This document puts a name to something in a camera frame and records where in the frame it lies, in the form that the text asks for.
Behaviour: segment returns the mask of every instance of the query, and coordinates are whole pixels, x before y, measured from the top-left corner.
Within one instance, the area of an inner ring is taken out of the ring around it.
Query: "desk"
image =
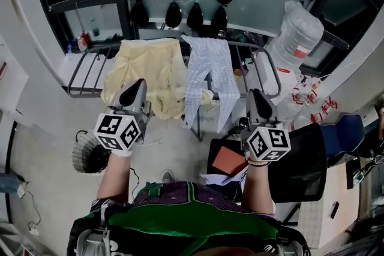
[[[359,186],[347,189],[345,164],[328,169],[322,199],[302,203],[300,208],[298,230],[309,247],[321,248],[356,221],[359,192]],[[340,205],[335,218],[331,219],[329,216],[336,201]]]

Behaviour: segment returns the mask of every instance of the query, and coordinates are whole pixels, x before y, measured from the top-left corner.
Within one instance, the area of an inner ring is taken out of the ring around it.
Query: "yellow cloth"
[[[148,85],[146,99],[152,103],[156,117],[178,119],[184,114],[187,68],[178,40],[123,40],[115,59],[101,93],[108,106],[124,85],[143,78]],[[209,104],[212,97],[211,91],[203,90],[202,104]]]

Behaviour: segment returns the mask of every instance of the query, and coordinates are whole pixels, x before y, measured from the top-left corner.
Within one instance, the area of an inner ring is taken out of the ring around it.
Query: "white wall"
[[[383,90],[384,40],[364,64],[332,94],[332,99],[337,101],[339,111],[353,113]]]
[[[319,96],[326,98],[336,91],[336,89],[338,89],[368,59],[372,51],[376,50],[383,38],[384,8],[380,10],[375,21],[356,47],[349,53],[336,70],[324,80],[318,93]],[[365,86],[369,84],[370,77],[361,77],[365,80]]]
[[[56,71],[64,59],[56,37],[46,19],[40,0],[13,0],[19,19],[32,39],[34,49],[45,66],[61,83]]]
[[[101,99],[75,99],[65,93],[39,57],[32,37],[23,31],[11,0],[0,0],[0,34],[29,76],[17,109],[51,134],[74,135],[74,127],[93,128],[105,105]]]

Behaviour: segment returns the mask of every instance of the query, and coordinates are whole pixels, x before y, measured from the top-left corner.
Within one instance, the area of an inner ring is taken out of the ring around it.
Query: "blue chair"
[[[337,124],[321,125],[326,156],[334,157],[342,152],[353,152],[363,141],[365,130],[361,117],[343,115]]]

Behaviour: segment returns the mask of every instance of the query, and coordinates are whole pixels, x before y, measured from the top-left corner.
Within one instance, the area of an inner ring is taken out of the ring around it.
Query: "drying rack rail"
[[[181,45],[181,49],[182,49],[182,54],[183,55],[189,55],[189,53],[191,51],[189,44],[181,39],[180,45]],[[275,68],[275,65],[273,63],[273,60],[272,60],[271,55],[269,54],[269,52],[264,47],[261,47],[261,46],[256,45],[256,44],[248,44],[248,43],[240,43],[240,42],[228,41],[228,45],[230,46],[230,52],[231,53],[235,52],[237,54],[237,57],[238,57],[239,62],[240,62],[240,69],[241,69],[241,73],[242,73],[242,77],[243,77],[244,85],[245,85],[245,91],[246,91],[246,93],[241,93],[241,98],[246,98],[247,97],[247,93],[249,91],[249,87],[248,87],[248,84],[247,84],[247,79],[245,78],[246,73],[245,73],[244,67],[242,66],[242,62],[243,61],[241,59],[241,53],[244,54],[245,50],[248,50],[248,52],[250,54],[250,57],[253,60],[253,64],[254,64],[255,69],[256,69],[257,77],[259,79],[259,84],[260,84],[262,92],[264,92],[264,88],[263,88],[263,83],[262,83],[261,78],[260,78],[259,69],[258,69],[258,67],[256,65],[256,55],[259,52],[263,52],[263,53],[265,53],[267,55],[268,61],[269,61],[270,65],[271,65],[272,72],[274,74],[274,77],[275,77],[275,80],[276,80],[276,83],[277,83],[277,86],[278,86],[278,91],[275,94],[266,94],[266,96],[269,97],[269,98],[275,98],[275,97],[279,96],[279,94],[281,92],[281,82],[280,82],[280,79],[279,79],[278,74],[277,74],[277,70]],[[98,83],[98,81],[100,79],[101,72],[102,72],[102,70],[104,68],[104,65],[105,65],[107,59],[110,57],[111,51],[116,49],[116,48],[118,49],[119,46],[120,46],[120,42],[118,42],[118,43],[110,43],[110,44],[106,44],[106,45],[103,45],[103,46],[93,47],[93,48],[89,49],[86,53],[84,53],[82,55],[82,57],[80,58],[80,61],[77,64],[77,67],[75,68],[75,70],[73,72],[73,75],[72,75],[72,77],[70,79],[70,82],[68,84],[68,88],[67,88],[68,94],[71,97],[73,97],[73,98],[100,97],[101,96],[101,91],[103,89],[102,88],[97,88],[97,83]],[[92,60],[91,66],[88,69],[88,72],[86,73],[86,76],[84,78],[82,86],[81,87],[73,87],[72,86],[73,82],[74,82],[78,72],[80,71],[80,68],[81,68],[81,66],[83,64],[83,60],[89,54],[94,54],[94,58]],[[87,88],[87,87],[85,87],[85,84],[86,84],[86,81],[87,81],[87,79],[89,77],[89,73],[92,70],[92,67],[93,67],[95,61],[99,61],[100,60],[100,55],[101,54],[105,55],[104,62],[102,64],[101,68],[100,68],[100,71],[98,72],[98,75],[97,75],[97,78],[95,80],[93,88]],[[206,76],[205,80],[207,81],[208,89],[210,91],[213,91],[213,89],[212,89],[212,77],[211,77],[210,73]],[[219,100],[217,92],[214,92],[213,99],[214,100]],[[202,140],[202,134],[201,134],[201,130],[200,130],[200,109],[198,109],[198,111],[197,111],[197,131],[194,131],[192,129],[192,132],[195,134],[195,136],[200,141]]]

